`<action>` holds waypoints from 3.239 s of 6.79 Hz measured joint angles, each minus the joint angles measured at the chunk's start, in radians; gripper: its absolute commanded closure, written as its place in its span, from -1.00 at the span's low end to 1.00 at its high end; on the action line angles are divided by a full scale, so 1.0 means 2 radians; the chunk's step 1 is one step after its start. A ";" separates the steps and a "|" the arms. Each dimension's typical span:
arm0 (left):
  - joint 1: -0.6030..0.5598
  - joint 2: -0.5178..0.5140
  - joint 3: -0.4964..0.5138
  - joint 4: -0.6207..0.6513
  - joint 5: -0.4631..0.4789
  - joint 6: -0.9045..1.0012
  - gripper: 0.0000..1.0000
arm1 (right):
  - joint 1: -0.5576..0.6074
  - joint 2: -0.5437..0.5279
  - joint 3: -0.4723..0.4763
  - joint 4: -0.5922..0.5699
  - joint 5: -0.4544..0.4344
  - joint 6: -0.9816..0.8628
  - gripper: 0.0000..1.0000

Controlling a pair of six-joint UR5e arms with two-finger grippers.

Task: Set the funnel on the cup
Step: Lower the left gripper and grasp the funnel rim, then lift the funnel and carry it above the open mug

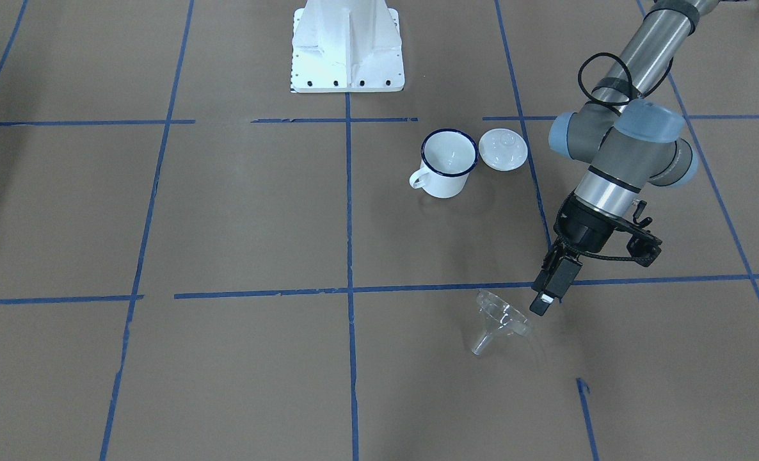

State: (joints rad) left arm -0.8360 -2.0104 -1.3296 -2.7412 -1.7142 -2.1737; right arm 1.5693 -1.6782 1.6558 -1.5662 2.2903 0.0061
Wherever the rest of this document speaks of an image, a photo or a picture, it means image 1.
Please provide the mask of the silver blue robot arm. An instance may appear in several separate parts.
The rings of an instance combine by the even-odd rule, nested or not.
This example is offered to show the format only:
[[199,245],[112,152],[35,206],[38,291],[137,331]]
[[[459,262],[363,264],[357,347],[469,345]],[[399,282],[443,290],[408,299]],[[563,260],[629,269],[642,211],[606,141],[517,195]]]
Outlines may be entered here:
[[582,259],[607,260],[602,250],[615,232],[628,234],[620,262],[649,266],[662,242],[649,233],[651,218],[638,197],[647,184],[681,186],[698,170],[698,157],[682,139],[686,120],[649,96],[670,73],[674,56],[716,1],[657,1],[631,41],[592,90],[579,79],[586,102],[576,113],[555,118],[551,149],[581,161],[587,172],[564,199],[553,222],[555,241],[532,284],[531,312],[542,316],[562,300],[582,268]]

